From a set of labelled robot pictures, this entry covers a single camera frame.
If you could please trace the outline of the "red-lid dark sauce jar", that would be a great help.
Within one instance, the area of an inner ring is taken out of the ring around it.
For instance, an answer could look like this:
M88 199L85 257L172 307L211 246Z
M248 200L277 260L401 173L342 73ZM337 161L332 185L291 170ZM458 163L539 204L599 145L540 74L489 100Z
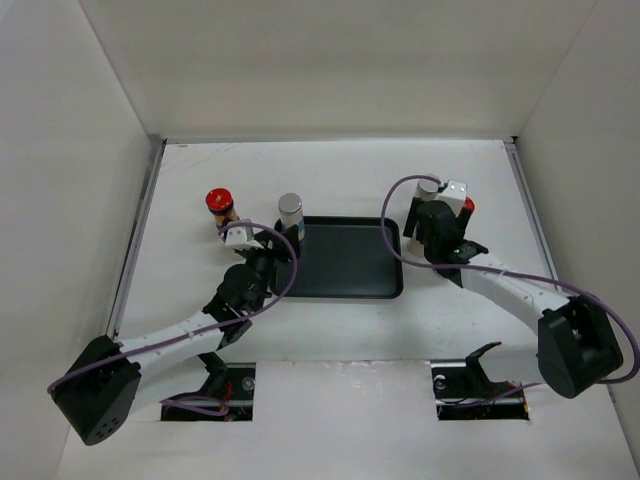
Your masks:
M475 203L470 197L467 197L457 217L457 223L460 228L462 229L467 228L474 211L475 211Z

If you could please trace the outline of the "white-bead jar blue label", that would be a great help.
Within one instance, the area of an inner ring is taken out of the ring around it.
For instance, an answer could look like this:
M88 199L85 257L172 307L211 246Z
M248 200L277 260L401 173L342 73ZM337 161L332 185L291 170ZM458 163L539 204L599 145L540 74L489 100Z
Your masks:
M437 199L443 186L443 182L439 178L434 180L420 179L417 182L413 197L423 201ZM413 256L423 257L423 246L417 239L417 230L414 229L407 245L408 251Z

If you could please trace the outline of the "red-lid chili sauce jar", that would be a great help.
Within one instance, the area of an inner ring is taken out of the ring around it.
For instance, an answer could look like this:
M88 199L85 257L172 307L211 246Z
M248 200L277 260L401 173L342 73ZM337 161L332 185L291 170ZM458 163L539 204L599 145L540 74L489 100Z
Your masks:
M235 209L234 198L226 188L217 187L209 191L205 196L205 204L214 217L218 231L229 223L240 220Z

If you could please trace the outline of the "silver-lid white-bead jar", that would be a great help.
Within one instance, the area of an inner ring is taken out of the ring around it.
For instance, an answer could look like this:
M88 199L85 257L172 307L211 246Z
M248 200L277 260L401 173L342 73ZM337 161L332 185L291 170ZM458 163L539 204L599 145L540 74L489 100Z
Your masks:
M305 223L300 196L292 192L285 193L278 200L278 210L282 227L285 230L296 227L298 240L302 241L305 236Z

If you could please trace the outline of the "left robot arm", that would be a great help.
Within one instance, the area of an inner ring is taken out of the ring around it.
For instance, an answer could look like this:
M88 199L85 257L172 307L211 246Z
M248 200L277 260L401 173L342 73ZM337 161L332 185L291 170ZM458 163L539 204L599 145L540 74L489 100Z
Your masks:
M299 249L291 241L275 239L259 243L242 256L243 263L225 272L201 310L137 338L98 336L49 386L52 401L85 445L97 445L113 435L151 381L184 361L203 362L189 381L200 397L210 399L221 393L225 376L218 351L236 343L255 317L281 300L269 283L278 267L298 266Z

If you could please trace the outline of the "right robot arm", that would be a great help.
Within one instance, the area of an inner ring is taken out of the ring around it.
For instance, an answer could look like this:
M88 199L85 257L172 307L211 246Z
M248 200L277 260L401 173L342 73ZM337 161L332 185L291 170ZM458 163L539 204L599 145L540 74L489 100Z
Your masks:
M442 200L413 199L404 234L415 236L429 267L458 287L513 315L537 337L535 365L544 383L574 398L623 364L602 306L584 294L566 295L517 277L483 245L465 238L471 214Z

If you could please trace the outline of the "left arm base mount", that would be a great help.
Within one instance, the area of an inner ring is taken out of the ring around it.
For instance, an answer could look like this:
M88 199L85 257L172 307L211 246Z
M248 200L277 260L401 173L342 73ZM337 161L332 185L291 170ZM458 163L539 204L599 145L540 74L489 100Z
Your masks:
M255 363L223 363L214 355L202 354L200 362L208 376L199 390L174 397L188 408L161 406L162 422L250 422L253 420L256 388Z

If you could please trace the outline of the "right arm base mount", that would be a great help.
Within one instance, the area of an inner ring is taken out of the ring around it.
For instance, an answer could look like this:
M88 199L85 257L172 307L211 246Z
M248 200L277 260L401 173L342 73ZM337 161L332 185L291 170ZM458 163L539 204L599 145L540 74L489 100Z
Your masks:
M521 383L494 382L480 359L500 342L488 343L462 359L431 363L435 409L440 421L529 420Z

